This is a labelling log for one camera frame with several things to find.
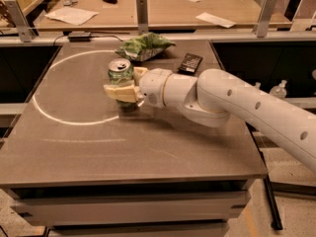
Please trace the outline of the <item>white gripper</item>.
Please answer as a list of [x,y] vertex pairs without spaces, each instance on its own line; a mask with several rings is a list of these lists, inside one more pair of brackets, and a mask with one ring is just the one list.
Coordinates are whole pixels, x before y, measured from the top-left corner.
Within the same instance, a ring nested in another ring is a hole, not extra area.
[[136,85],[127,86],[105,85],[106,94],[115,100],[127,103],[136,103],[143,97],[144,102],[155,108],[163,108],[164,88],[172,71],[156,68],[149,70],[146,67],[133,68],[133,78]]

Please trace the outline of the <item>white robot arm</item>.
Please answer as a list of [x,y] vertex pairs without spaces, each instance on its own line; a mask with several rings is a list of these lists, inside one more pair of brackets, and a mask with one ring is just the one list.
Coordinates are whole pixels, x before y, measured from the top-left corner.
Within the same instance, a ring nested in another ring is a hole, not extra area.
[[316,117],[220,69],[200,76],[176,74],[167,69],[134,69],[127,82],[105,85],[115,100],[143,100],[155,108],[173,107],[187,119],[219,127],[234,115],[242,119],[292,157],[316,172]]

